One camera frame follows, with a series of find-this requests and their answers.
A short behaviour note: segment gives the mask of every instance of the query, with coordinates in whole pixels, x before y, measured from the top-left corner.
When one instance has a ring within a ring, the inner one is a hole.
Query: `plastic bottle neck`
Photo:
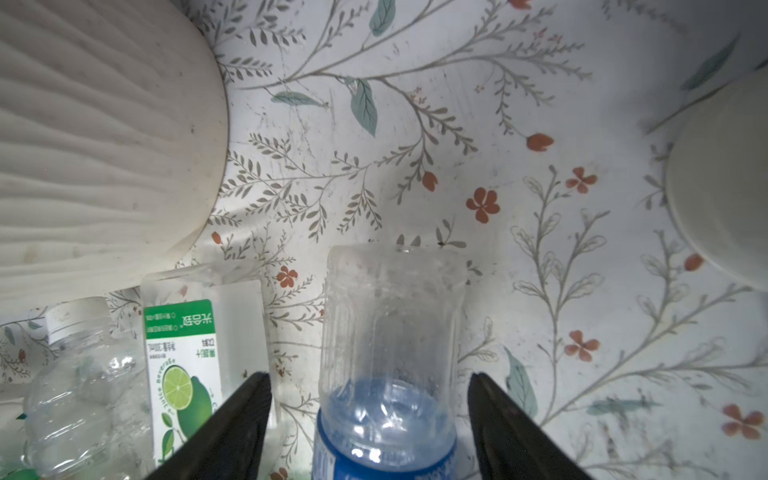
[[[88,323],[87,329],[72,333],[51,346],[64,353],[69,350],[85,349],[89,346],[102,344],[109,339],[111,339],[109,321],[94,321]]]

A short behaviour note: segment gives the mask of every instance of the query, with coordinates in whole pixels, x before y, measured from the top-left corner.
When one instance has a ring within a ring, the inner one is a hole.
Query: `lime slice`
[[[172,366],[163,375],[163,395],[172,409],[184,410],[192,402],[192,381],[180,366]]]

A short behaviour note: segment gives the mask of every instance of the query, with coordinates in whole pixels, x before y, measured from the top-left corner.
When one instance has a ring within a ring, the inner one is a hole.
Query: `lime illustration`
[[[205,385],[200,383],[196,376],[192,377],[192,401],[185,409],[178,410],[176,417],[179,419],[179,427],[187,438],[190,438],[213,413],[210,403],[210,395]]]
[[[192,402],[192,382],[187,371],[172,366],[163,374],[163,395],[172,409],[183,410]]]

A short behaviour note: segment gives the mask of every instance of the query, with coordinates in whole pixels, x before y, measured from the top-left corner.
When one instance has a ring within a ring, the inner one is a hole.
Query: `green juice label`
[[[144,309],[154,458],[165,462],[221,405],[210,300]]]

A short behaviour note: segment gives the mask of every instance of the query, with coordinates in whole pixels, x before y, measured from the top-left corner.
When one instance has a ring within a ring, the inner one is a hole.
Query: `floral tablecloth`
[[[491,374],[595,478],[765,478],[766,296],[680,238],[664,164],[696,103],[764,65],[742,0],[187,0],[230,107],[227,171],[180,265],[258,259],[287,437],[306,478],[328,249],[461,252],[464,392]],[[112,293],[125,329],[137,289]],[[3,382],[54,354],[2,322]]]

